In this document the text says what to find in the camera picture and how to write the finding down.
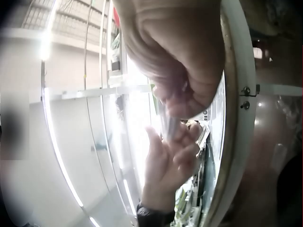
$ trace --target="white panel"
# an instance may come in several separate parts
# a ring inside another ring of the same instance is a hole
[[[29,151],[32,180],[28,187],[35,199],[34,217],[41,226],[66,227],[83,216],[57,162],[45,123],[42,104],[30,105]]]
[[[94,150],[86,99],[51,102],[51,112],[68,175],[84,207],[90,207],[108,190]]]

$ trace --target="black watch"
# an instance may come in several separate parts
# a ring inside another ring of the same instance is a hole
[[[137,206],[137,218],[139,227],[164,227],[169,225],[175,218],[175,211],[163,213],[148,209],[141,204]]]

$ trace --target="bolt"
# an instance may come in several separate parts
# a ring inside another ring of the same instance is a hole
[[[249,95],[250,94],[250,88],[249,87],[244,87],[242,92],[244,92],[245,95]]]
[[[250,107],[250,103],[248,101],[245,101],[241,106],[240,108],[244,108],[245,110],[249,109]]]

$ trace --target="wrist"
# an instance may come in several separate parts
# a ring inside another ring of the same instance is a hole
[[[156,211],[169,213],[175,208],[175,192],[163,193],[147,185],[143,188],[142,206]]]

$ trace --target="bright light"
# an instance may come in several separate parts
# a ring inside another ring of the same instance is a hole
[[[64,166],[60,151],[59,151],[59,147],[57,144],[57,139],[55,136],[55,130],[54,130],[54,125],[53,125],[53,121],[52,121],[52,114],[51,114],[51,107],[50,107],[50,103],[49,103],[49,90],[48,88],[44,88],[44,100],[45,100],[45,115],[46,115],[46,121],[47,121],[47,125],[48,125],[48,129],[49,129],[49,133],[51,135],[51,140],[52,140],[52,144],[55,150],[55,154],[59,163],[59,166],[61,168],[61,171],[63,173],[63,176],[67,182],[67,185],[69,186],[69,189],[71,190],[75,200],[77,201],[77,203],[79,204],[80,207],[83,207],[83,203],[81,202],[80,198],[78,197],[76,190],[67,174],[66,168]]]
[[[124,179],[123,182],[124,182],[124,187],[125,187],[125,190],[126,190],[128,200],[129,200],[129,204],[131,205],[133,215],[136,215],[136,210],[135,210],[135,207],[134,207],[134,203],[132,201],[132,197],[131,197],[131,193],[130,193],[129,188],[128,188],[127,181]]]
[[[43,61],[46,61],[50,55],[51,32],[52,32],[52,27],[53,27],[55,16],[56,16],[56,11],[57,11],[57,8],[59,5],[58,1],[60,1],[60,0],[55,0],[55,2],[54,2],[53,8],[52,8],[50,16],[49,16],[46,30],[44,31],[44,33],[42,35],[40,55],[41,55],[41,59]]]
[[[98,223],[92,217],[89,217],[90,221],[94,224],[95,227],[100,227]]]
[[[260,48],[254,47],[254,57],[257,59],[262,59],[262,50]]]

